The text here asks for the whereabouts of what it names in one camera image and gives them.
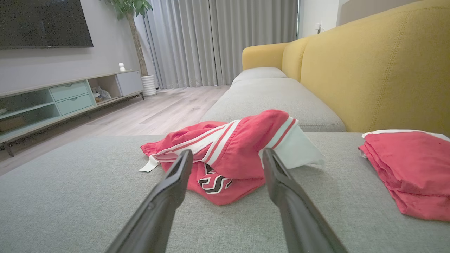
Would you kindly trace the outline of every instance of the sofa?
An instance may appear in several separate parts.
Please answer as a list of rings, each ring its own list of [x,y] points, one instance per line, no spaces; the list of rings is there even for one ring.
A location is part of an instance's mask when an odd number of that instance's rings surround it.
[[[326,162],[290,172],[348,252],[448,252],[450,223],[402,215],[358,147],[360,132],[375,129],[448,134],[440,113],[449,109],[449,20],[448,1],[425,0],[317,36],[247,48],[243,73],[203,119],[226,122],[268,107],[299,119]],[[79,140],[1,176],[0,252],[104,252],[163,178],[160,166],[138,171],[148,161],[140,146],[162,138]],[[287,251],[266,186],[225,206],[186,192],[166,251],[212,250]]]
[[[391,9],[242,52],[243,72],[202,120],[281,109],[307,132],[418,129],[450,135],[447,0]]]

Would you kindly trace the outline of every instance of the tv stand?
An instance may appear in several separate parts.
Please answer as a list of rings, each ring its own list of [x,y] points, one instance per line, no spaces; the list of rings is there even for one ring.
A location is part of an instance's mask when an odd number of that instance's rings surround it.
[[[96,102],[92,88],[100,86],[111,99]],[[0,93],[0,143],[11,157],[9,142],[122,99],[141,96],[144,86],[139,71],[128,70],[85,77],[15,92]]]

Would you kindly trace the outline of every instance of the yellow sofa backrest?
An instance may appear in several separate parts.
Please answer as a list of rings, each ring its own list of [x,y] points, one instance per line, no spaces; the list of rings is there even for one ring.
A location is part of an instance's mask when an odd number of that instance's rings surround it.
[[[349,132],[419,129],[450,136],[450,1],[403,5],[291,42],[282,70],[324,101]]]

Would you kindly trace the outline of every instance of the drawer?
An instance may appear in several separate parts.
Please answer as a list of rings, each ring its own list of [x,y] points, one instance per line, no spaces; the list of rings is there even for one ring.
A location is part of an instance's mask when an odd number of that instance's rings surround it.
[[[72,113],[92,105],[89,94],[56,103],[61,115]]]
[[[50,88],[50,92],[52,93],[55,101],[58,101],[85,94],[88,91],[86,88],[86,84],[82,81]]]

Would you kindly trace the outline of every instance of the cabinet door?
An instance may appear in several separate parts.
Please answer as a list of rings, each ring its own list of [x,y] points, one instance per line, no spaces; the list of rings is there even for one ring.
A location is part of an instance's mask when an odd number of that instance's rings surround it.
[[[117,74],[117,81],[119,82],[122,96],[127,96],[144,90],[139,71]]]

